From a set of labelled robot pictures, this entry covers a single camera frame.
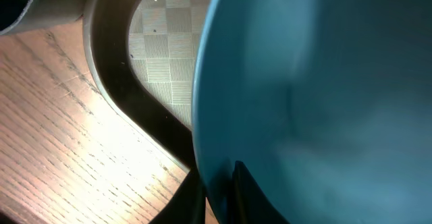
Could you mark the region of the dark blue plate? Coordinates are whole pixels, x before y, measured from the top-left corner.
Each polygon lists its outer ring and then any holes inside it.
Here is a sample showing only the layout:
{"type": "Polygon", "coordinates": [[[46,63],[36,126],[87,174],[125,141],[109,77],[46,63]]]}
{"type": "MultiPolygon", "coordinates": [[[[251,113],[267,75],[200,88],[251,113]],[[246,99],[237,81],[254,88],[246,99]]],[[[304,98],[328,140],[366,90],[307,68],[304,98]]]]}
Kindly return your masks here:
{"type": "Polygon", "coordinates": [[[192,127],[221,223],[236,161],[289,223],[430,223],[431,0],[211,0],[192,127]]]}

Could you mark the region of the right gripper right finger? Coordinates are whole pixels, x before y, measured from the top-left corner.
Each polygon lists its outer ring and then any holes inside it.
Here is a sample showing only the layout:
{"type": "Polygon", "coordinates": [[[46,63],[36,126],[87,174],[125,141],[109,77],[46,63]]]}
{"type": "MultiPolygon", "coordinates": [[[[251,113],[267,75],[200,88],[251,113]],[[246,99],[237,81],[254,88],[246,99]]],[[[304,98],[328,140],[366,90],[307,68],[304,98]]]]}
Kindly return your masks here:
{"type": "Polygon", "coordinates": [[[268,201],[242,161],[232,173],[232,223],[289,224],[268,201]]]}

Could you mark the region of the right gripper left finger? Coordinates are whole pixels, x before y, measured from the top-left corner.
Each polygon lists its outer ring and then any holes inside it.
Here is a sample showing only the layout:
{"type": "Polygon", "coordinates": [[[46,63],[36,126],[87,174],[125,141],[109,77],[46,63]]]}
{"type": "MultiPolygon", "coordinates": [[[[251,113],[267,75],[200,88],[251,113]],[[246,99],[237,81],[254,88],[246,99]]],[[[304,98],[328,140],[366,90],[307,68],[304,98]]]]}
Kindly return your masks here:
{"type": "Polygon", "coordinates": [[[205,224],[205,187],[197,168],[187,174],[171,200],[149,224],[205,224]]]}

